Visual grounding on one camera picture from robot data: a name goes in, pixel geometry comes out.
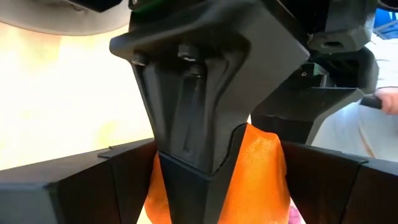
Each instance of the finger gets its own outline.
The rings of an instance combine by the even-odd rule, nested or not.
[[[379,96],[381,102],[382,102],[382,107],[381,109],[383,110],[383,112],[389,114],[391,109],[392,109],[392,98],[389,96]]]
[[[396,96],[391,98],[391,108],[389,111],[390,115],[397,115],[398,114],[398,98]]]

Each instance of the gray surface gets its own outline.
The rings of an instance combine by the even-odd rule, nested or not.
[[[0,21],[48,34],[93,35],[125,26],[130,19],[127,0],[102,13],[64,5],[55,7],[47,2],[0,0]]]
[[[352,103],[324,121],[313,146],[398,162],[398,116]]]
[[[314,121],[313,128],[311,129],[311,132],[309,134],[309,137],[308,137],[306,143],[313,145],[315,139],[318,136],[318,134],[315,132],[316,131],[318,131],[318,133],[320,132],[322,125],[325,123],[324,121],[327,118],[329,118],[331,116],[331,114],[334,115],[332,117],[332,119],[337,116],[340,117],[338,119],[344,119],[344,116],[343,116],[345,114],[344,110],[343,109],[339,110],[338,108],[341,108],[342,105],[352,106],[353,102],[359,100],[362,97],[362,95],[363,95],[363,93],[360,90],[352,91],[352,93],[350,95],[346,96],[346,98],[343,98],[339,103],[331,106],[327,111],[321,113],[319,115],[319,117]]]

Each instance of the bolt head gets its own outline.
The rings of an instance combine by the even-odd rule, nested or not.
[[[205,68],[201,65],[192,65],[189,69],[189,73],[197,78],[203,78],[205,72]]]
[[[199,59],[199,51],[195,46],[180,44],[178,47],[178,57],[188,62],[196,62]]]
[[[140,53],[135,53],[134,56],[132,57],[131,63],[138,66],[147,66],[148,60],[145,57],[145,55],[142,55]]]

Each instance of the screw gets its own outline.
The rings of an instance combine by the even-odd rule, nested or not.
[[[199,51],[196,47],[188,44],[180,44],[178,57],[188,62],[196,62],[199,58]]]
[[[131,63],[138,66],[147,66],[148,60],[144,55],[140,53],[135,53],[134,56],[132,57]]]

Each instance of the orange fabric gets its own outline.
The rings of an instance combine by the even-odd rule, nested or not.
[[[286,224],[290,197],[279,138],[248,124],[219,224]],[[169,205],[156,156],[145,210],[153,224],[170,224]]]

